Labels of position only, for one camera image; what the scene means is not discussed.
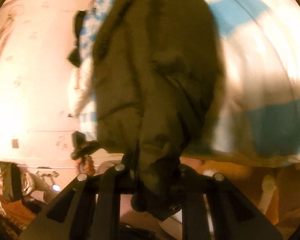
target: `white wall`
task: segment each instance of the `white wall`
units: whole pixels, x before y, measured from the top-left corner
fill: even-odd
[[[7,0],[0,29],[15,11],[0,55],[0,160],[31,166],[73,166],[67,86],[73,68],[73,17],[90,0]],[[19,148],[11,140],[17,138]]]

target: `bag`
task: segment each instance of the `bag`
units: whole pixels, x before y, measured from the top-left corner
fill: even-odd
[[[157,240],[154,232],[141,228],[133,228],[126,223],[120,223],[119,229],[121,240]]]
[[[29,172],[21,174],[21,190],[23,196],[27,196],[35,190],[34,179]]]
[[[3,178],[2,197],[8,202],[22,199],[21,173],[15,163],[0,162]]]

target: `hand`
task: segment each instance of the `hand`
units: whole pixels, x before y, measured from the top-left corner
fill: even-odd
[[[75,169],[76,169],[76,173],[77,175],[79,175],[80,173],[82,173],[80,171],[80,164],[82,163],[82,158],[79,158],[75,161]],[[84,173],[90,176],[95,175],[96,171],[94,169],[94,165],[93,165],[93,160],[91,158],[91,156],[88,156],[85,158],[85,164],[83,166],[83,170]]]

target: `metal bolt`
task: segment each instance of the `metal bolt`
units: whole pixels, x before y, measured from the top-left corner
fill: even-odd
[[[124,171],[124,169],[125,169],[126,167],[123,165],[123,164],[117,164],[115,167],[114,167],[114,169],[116,170],[116,171]]]
[[[84,181],[87,179],[87,177],[88,177],[87,174],[81,173],[78,175],[77,179],[78,181]]]
[[[185,164],[180,164],[179,165],[179,170],[180,171],[185,171],[187,169],[187,165],[185,165]]]
[[[170,209],[173,211],[173,212],[179,212],[181,210],[181,205],[180,204],[172,204],[170,206]]]
[[[223,181],[225,179],[225,176],[223,176],[221,173],[217,173],[214,175],[214,179],[217,181]]]

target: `orange floor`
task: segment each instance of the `orange floor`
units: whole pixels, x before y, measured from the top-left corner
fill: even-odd
[[[276,169],[242,166],[233,163],[207,161],[195,167],[198,173],[207,169],[216,169],[224,174],[231,182],[250,199],[256,206],[262,195],[262,180],[267,174],[276,174]],[[278,190],[275,192],[266,217],[273,223],[278,222]]]

